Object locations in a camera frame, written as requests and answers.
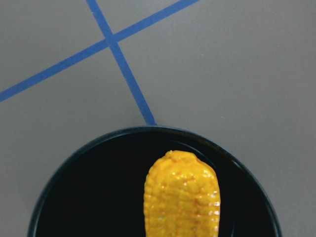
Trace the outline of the dark blue saucepan purple handle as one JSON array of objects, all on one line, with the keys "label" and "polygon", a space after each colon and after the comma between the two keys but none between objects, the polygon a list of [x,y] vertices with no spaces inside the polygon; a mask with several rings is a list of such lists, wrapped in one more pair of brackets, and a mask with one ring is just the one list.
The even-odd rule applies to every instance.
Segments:
[{"label": "dark blue saucepan purple handle", "polygon": [[143,237],[145,177],[170,150],[192,152],[215,170],[220,236],[282,236],[267,194],[238,159],[200,135],[161,126],[111,132],[72,154],[41,193],[28,236]]}]

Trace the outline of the yellow plastic corn cob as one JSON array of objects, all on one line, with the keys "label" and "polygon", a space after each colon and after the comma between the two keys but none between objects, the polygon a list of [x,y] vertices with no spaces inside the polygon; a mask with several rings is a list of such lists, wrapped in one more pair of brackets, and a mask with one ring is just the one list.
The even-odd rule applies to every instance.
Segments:
[{"label": "yellow plastic corn cob", "polygon": [[149,169],[143,211],[148,237],[217,237],[221,197],[214,169],[185,151],[168,151]]}]

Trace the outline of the brown table mat blue grid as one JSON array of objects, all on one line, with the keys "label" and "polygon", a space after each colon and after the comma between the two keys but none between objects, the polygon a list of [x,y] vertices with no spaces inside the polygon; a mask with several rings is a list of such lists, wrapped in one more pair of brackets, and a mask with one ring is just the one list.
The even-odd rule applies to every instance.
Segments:
[{"label": "brown table mat blue grid", "polygon": [[[316,3],[200,0],[119,43],[161,125],[257,177],[285,237],[316,234]],[[57,167],[144,119],[106,48],[0,104],[0,234],[23,237]]]}]

